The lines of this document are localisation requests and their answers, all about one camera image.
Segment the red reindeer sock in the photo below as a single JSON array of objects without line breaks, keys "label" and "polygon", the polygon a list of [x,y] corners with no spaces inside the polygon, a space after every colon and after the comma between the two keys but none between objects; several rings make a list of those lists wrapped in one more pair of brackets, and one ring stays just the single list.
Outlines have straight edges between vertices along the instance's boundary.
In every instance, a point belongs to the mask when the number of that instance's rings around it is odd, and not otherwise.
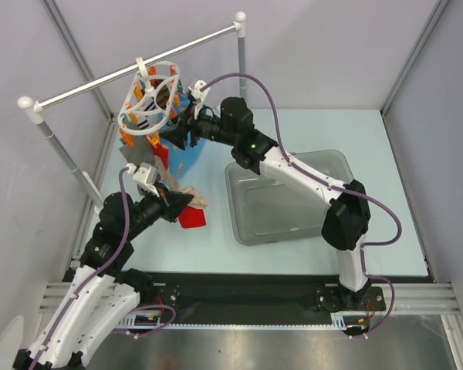
[{"label": "red reindeer sock", "polygon": [[152,145],[153,154],[160,159],[163,168],[169,170],[169,153],[170,150],[167,145],[158,143],[155,146]]},{"label": "red reindeer sock", "polygon": [[190,194],[192,196],[191,202],[174,219],[174,221],[179,223],[183,229],[205,227],[208,224],[205,209],[208,207],[209,201],[193,186],[184,188],[176,187],[173,191]]}]

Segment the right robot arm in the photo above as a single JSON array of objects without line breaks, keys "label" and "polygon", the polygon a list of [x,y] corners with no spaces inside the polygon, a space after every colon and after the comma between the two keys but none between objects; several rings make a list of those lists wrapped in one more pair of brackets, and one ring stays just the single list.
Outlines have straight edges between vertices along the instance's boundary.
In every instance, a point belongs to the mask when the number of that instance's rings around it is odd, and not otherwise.
[{"label": "right robot arm", "polygon": [[199,140],[228,145],[240,167],[277,180],[321,204],[326,211],[321,235],[336,249],[340,266],[340,299],[349,309],[367,302],[371,283],[363,270],[362,244],[370,208],[362,183],[334,179],[286,152],[255,127],[252,111],[239,97],[224,99],[219,115],[191,102],[161,137],[181,150],[196,146]]}]

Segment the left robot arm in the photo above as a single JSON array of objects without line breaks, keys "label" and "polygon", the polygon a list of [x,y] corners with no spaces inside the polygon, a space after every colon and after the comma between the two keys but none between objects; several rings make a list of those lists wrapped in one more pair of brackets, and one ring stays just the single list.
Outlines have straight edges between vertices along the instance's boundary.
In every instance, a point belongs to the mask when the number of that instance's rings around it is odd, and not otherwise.
[{"label": "left robot arm", "polygon": [[103,203],[65,297],[43,332],[18,351],[14,369],[84,369],[106,337],[133,309],[154,302],[153,278],[124,265],[132,240],[158,220],[175,222],[193,197],[168,190],[138,201],[123,190]]}]

